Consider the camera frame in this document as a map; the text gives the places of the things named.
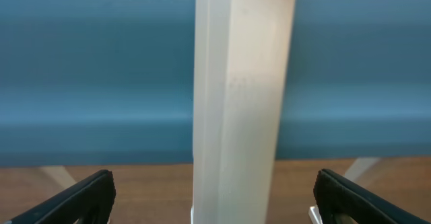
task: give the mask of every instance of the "brown wooden surface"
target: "brown wooden surface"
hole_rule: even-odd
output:
[[[431,221],[431,157],[400,159],[401,163],[368,189],[427,221]],[[346,160],[277,161],[268,209],[268,224],[310,224],[312,187],[317,172],[337,173]],[[108,165],[67,169],[81,180],[99,169],[114,173],[117,198],[111,223],[189,224],[192,204],[192,165]],[[42,202],[57,190],[43,184],[43,176],[29,169],[0,169],[0,223]]]

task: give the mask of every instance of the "brown background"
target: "brown background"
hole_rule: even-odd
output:
[[[269,200],[268,224],[310,223],[312,187],[317,172],[339,174],[353,159],[277,161]],[[76,180],[99,169],[112,170],[117,198],[111,223],[189,224],[193,189],[192,165],[107,165],[67,167]],[[47,199],[56,190],[38,183],[30,169],[0,169],[0,223]],[[369,188],[393,204],[431,221],[431,157],[400,159],[397,167]]]

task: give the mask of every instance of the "blue panel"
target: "blue panel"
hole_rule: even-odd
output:
[[[431,0],[297,0],[279,158],[431,154]],[[192,161],[195,0],[0,0],[0,165]]]

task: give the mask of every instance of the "white rectangular object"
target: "white rectangular object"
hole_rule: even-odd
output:
[[[194,224],[264,224],[295,0],[196,0]]]

